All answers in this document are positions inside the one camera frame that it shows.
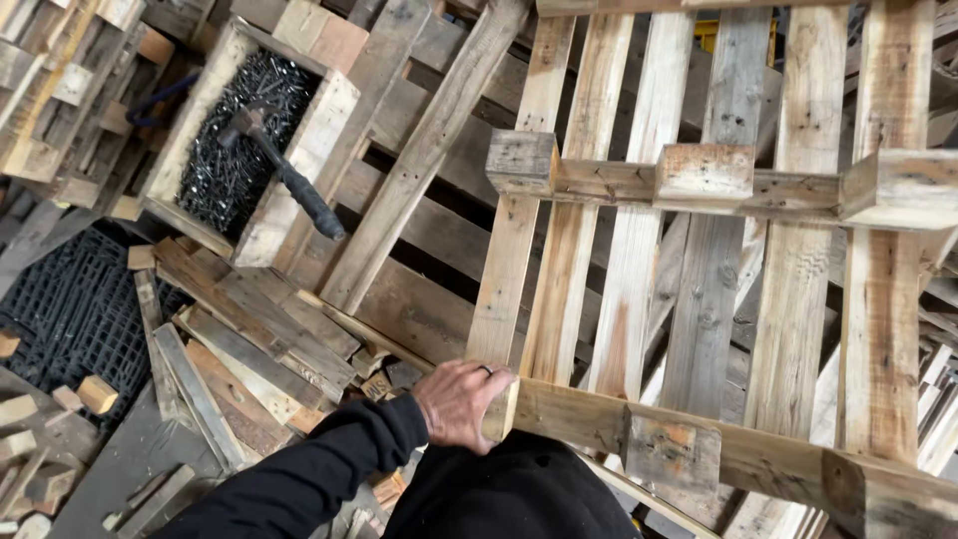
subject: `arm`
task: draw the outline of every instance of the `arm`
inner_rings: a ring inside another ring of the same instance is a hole
[[[240,472],[183,510],[154,539],[309,537],[332,520],[373,472],[409,461],[427,441],[484,455],[486,407],[514,376],[479,363],[443,363],[412,394],[378,405],[363,399],[331,413],[309,437]]]
[[[412,395],[353,401],[309,437],[240,472],[154,537],[309,537],[375,471],[391,471],[428,432]]]

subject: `hammer handle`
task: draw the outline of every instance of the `hammer handle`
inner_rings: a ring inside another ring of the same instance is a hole
[[[334,241],[341,240],[343,236],[346,235],[343,224],[339,222],[336,214],[326,205],[326,202],[319,196],[319,193],[317,193],[316,189],[309,183],[309,180],[296,172],[296,169],[289,164],[289,161],[283,158],[276,147],[273,146],[273,143],[266,138],[262,129],[254,130],[249,133],[249,136],[253,137],[253,139],[260,144],[260,147],[266,152],[269,160],[276,165],[276,170],[280,173],[280,179],[283,180],[286,189],[289,190],[289,194],[293,196],[293,199],[296,200],[299,205],[303,206],[303,211],[305,211],[312,220],[312,225],[316,230],[319,230],[320,234]]]
[[[283,183],[289,194],[293,196],[299,205],[312,221],[312,225],[319,230],[319,233],[335,241],[339,241],[346,235],[342,223],[332,212],[329,206],[316,189],[303,175],[296,172],[296,169],[288,161],[283,163],[281,168]]]

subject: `hammer head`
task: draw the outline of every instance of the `hammer head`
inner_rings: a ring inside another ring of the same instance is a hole
[[[233,116],[230,127],[217,137],[217,142],[224,148],[231,148],[241,134],[249,135],[253,131],[262,130],[262,122],[266,115],[276,112],[280,110],[266,101],[255,101],[243,105]]]

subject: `claw hammer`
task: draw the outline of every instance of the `claw hammer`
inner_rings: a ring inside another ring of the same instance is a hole
[[[332,213],[330,207],[326,205],[326,202],[319,196],[312,184],[303,175],[296,172],[296,169],[283,158],[280,151],[266,137],[266,132],[263,129],[263,119],[266,115],[276,112],[280,112],[280,110],[265,101],[243,105],[239,112],[233,116],[230,127],[217,138],[217,142],[224,148],[231,148],[236,144],[241,134],[256,141],[280,173],[280,179],[285,184],[286,189],[289,190],[289,194],[299,205],[303,206],[303,210],[312,220],[316,230],[327,238],[339,241],[346,235],[346,231],[339,219],[336,218],[336,214]]]

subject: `pile of nails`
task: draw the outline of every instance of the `pile of nails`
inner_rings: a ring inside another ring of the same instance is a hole
[[[266,118],[270,141],[284,152],[320,79],[271,51],[250,55],[223,89],[193,142],[177,204],[228,239],[237,241],[256,210],[273,174],[273,164],[252,139],[241,136],[232,148],[217,137],[243,105],[268,101],[281,112]]]

